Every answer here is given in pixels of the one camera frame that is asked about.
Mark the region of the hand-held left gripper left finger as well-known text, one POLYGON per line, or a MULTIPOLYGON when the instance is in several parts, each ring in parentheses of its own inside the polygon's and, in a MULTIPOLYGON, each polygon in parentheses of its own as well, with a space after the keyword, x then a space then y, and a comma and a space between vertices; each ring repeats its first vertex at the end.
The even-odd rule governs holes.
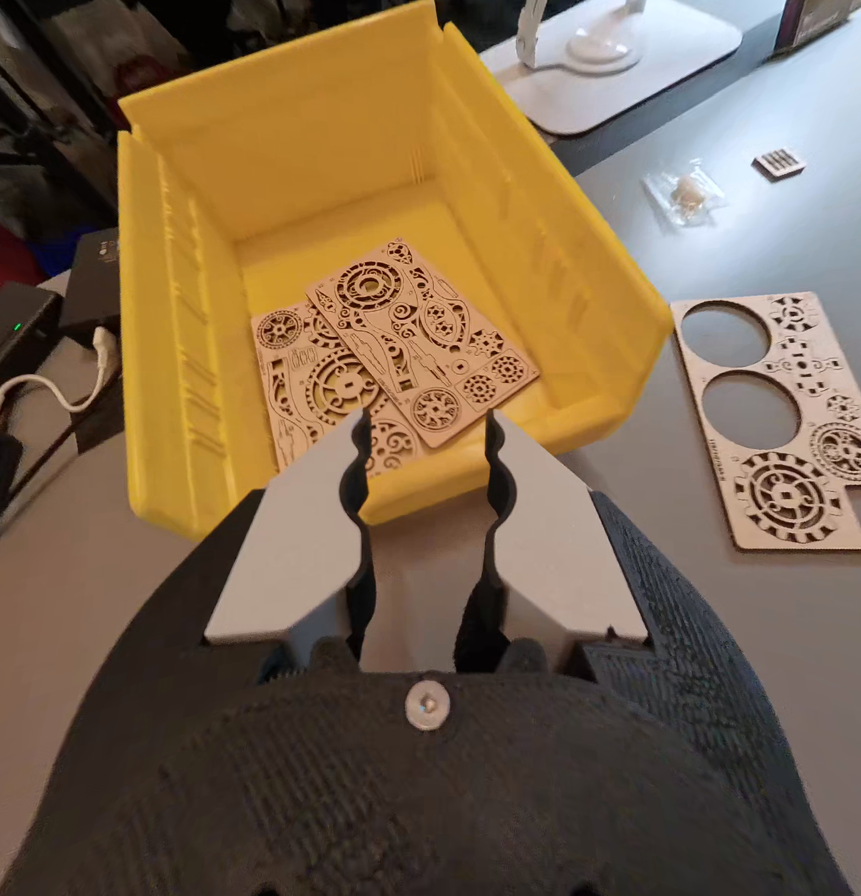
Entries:
POLYGON ((280 642, 307 662, 335 637, 360 661, 375 612, 359 515, 370 454, 369 410, 354 410, 269 482, 205 627, 209 644, 280 642))

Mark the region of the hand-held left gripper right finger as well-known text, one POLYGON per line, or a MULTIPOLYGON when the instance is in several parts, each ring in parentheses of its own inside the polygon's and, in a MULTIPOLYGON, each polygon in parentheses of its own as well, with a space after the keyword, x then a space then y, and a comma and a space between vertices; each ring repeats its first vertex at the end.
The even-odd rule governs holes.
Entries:
POLYGON ((490 673, 524 644, 584 672, 581 650, 640 649, 649 631, 589 487, 498 410, 488 412, 486 497, 496 518, 455 639, 455 670, 490 673))

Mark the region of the wooden parts sheet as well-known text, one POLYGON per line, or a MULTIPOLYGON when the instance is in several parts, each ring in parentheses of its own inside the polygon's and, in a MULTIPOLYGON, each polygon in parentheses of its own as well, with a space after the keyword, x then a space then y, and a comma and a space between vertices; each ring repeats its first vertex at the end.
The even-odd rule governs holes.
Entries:
POLYGON ((529 355, 403 238, 306 294, 429 449, 539 378, 529 355))
POLYGON ((420 445, 369 369, 305 299, 252 319, 279 471, 353 411, 372 419, 368 476, 415 460, 420 445))
POLYGON ((686 380, 693 396, 735 546, 747 551, 861 552, 861 523, 848 491, 861 487, 861 390, 812 292, 671 304, 686 380), (706 360, 683 325, 693 312, 727 307, 765 331, 753 364, 706 360), (777 387, 797 411, 794 437, 754 449, 721 434, 705 413, 705 391, 720 378, 752 375, 777 387))

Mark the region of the yellow plastic bin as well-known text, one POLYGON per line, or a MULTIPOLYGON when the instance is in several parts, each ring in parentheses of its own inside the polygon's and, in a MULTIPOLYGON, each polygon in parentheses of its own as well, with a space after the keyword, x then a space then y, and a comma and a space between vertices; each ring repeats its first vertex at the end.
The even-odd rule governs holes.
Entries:
POLYGON ((540 141, 494 161, 494 190, 443 138, 384 179, 308 170, 256 144, 241 170, 204 148, 175 161, 147 133, 119 140, 128 488, 142 519, 192 540, 276 471, 253 316, 392 238, 410 238, 540 367, 506 410, 558 454, 611 434, 634 408, 672 325, 657 291, 540 141))
MULTIPOLYGON (((455 178, 455 163, 443 158, 447 137, 468 150, 468 176, 494 190, 493 175, 483 170, 487 163, 529 166, 536 140, 548 148, 459 30, 453 24, 439 27, 433 2, 410 3, 314 33, 137 93, 120 106, 131 131, 120 132, 119 140, 123 133, 147 133, 175 161, 191 161, 195 147, 201 147, 212 164, 237 170, 245 158, 255 159, 257 143, 267 141, 280 149, 282 163, 299 162, 312 170, 338 162, 345 173, 360 170, 379 179, 385 175, 378 173, 378 161, 369 160, 372 154, 391 160, 395 153, 423 147, 436 172, 446 169, 455 178)), ((125 406, 124 349, 123 371, 125 406)), ((527 397, 535 385, 541 385, 540 378, 504 404, 504 413, 532 438, 506 406, 527 397)))

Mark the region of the grey desk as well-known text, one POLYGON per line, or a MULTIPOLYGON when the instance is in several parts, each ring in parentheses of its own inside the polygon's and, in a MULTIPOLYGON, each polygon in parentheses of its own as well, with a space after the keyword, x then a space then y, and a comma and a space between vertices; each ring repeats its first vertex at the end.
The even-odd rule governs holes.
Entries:
MULTIPOLYGON (((565 163, 668 301, 816 292, 861 387, 861 9, 843 26, 709 98, 652 114, 592 168, 565 163), (754 157, 789 148, 805 171, 773 183, 754 157), (700 159, 728 206, 675 228, 641 185, 700 159)), ((861 554, 738 552, 675 343, 633 416, 562 457, 688 577, 777 710, 817 820, 861 894, 861 554)), ((481 491, 372 532, 372 671, 451 667, 463 600, 493 517, 481 491)), ((135 517, 123 433, 65 444, 0 534, 0 882, 66 731, 134 614, 193 544, 135 517)))

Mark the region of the small black box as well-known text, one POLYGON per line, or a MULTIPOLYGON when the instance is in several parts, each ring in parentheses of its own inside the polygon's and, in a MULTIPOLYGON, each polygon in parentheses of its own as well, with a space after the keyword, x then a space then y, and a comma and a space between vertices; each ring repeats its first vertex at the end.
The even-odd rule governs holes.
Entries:
POLYGON ((81 237, 58 320, 61 335, 93 349, 98 328, 120 336, 119 230, 81 237))

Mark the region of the black power adapter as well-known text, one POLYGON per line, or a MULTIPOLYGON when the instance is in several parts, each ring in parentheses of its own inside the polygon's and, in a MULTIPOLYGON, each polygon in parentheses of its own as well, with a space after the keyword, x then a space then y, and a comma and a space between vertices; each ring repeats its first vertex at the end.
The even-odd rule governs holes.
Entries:
POLYGON ((37 372, 59 342, 64 298, 10 281, 0 287, 0 387, 37 372))

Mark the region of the clear plastic bag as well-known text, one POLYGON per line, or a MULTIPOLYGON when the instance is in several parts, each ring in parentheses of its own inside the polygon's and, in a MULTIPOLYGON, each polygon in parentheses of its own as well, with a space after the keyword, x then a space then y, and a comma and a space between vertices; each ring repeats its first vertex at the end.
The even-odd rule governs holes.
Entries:
POLYGON ((641 185, 654 210, 675 228, 708 225, 714 212, 728 206, 726 194, 700 159, 676 170, 648 173, 641 185))

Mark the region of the small slotted wooden piece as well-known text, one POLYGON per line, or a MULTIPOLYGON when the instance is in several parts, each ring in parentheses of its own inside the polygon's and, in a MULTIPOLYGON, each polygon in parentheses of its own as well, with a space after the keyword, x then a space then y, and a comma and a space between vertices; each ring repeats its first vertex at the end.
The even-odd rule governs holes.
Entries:
POLYGON ((798 176, 805 171, 806 162, 789 148, 778 148, 754 157, 752 165, 773 183, 798 176))

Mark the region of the white monitor stand base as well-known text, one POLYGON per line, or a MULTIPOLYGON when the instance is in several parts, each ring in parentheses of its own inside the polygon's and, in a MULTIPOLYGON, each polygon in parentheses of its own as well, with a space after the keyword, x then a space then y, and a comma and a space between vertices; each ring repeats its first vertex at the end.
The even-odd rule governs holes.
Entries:
POLYGON ((526 2, 516 35, 481 60, 537 129, 576 137, 735 53, 734 25, 675 1, 580 2, 544 20, 526 2))

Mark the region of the black clock kit box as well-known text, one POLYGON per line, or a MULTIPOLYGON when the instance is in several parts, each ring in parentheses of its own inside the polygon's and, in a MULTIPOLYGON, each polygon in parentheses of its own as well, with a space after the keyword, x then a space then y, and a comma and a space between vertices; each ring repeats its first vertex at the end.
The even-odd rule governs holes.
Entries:
POLYGON ((861 1, 786 1, 772 56, 805 46, 843 25, 861 8, 861 1))

